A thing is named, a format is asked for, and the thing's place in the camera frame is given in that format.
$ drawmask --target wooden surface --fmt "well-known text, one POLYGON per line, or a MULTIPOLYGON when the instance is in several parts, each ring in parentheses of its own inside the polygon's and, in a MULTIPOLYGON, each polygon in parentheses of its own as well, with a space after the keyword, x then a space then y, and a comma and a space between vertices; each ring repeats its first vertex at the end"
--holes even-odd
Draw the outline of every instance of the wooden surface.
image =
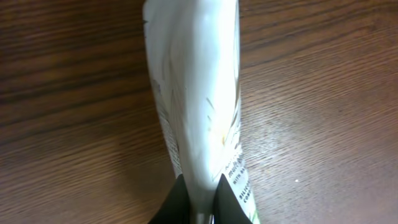
MULTIPOLYGON (((142 1, 0 1, 0 223, 145 223, 173 183, 142 1)), ((398 3, 241 0, 263 223, 398 220, 398 3)))

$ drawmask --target wooden table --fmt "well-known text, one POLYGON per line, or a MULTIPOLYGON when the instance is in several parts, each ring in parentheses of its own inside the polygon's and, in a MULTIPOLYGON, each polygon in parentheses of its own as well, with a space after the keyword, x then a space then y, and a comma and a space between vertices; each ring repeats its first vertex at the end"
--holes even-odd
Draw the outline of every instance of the wooden table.
MULTIPOLYGON (((145 223, 174 175, 142 0, 0 2, 0 223, 145 223)), ((263 223, 398 221, 398 3, 241 0, 263 223)))

